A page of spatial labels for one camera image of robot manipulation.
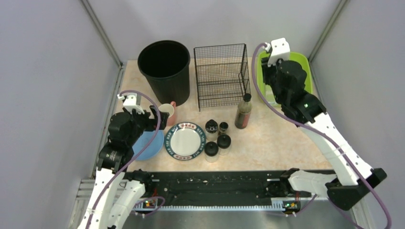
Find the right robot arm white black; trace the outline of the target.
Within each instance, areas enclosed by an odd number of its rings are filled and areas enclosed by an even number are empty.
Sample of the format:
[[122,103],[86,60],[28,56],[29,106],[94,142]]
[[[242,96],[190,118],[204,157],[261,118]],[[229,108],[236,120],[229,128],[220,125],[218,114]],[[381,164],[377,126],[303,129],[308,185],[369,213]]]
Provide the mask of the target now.
[[283,175],[287,187],[328,197],[342,210],[349,210],[387,178],[382,168],[372,168],[353,150],[331,121],[326,107],[305,90],[307,73],[292,60],[259,61],[263,83],[269,85],[284,116],[301,129],[329,161],[334,174],[290,169]]

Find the dark sauce bottle black cap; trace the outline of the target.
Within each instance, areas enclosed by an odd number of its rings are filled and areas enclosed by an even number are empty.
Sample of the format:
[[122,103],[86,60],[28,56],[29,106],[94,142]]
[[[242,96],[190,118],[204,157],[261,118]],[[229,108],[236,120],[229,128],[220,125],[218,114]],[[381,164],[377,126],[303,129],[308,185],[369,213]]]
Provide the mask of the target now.
[[245,93],[243,100],[237,105],[234,124],[238,129],[244,129],[248,125],[249,117],[252,111],[251,98],[251,94]]

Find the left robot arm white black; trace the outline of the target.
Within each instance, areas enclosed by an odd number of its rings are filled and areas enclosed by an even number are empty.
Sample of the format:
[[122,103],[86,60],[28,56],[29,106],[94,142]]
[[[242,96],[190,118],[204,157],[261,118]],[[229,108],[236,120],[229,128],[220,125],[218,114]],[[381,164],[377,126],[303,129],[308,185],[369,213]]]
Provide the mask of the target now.
[[169,113],[133,109],[110,117],[107,143],[98,155],[96,178],[80,229],[121,229],[136,202],[151,188],[151,174],[128,172],[136,141],[145,132],[163,130]]

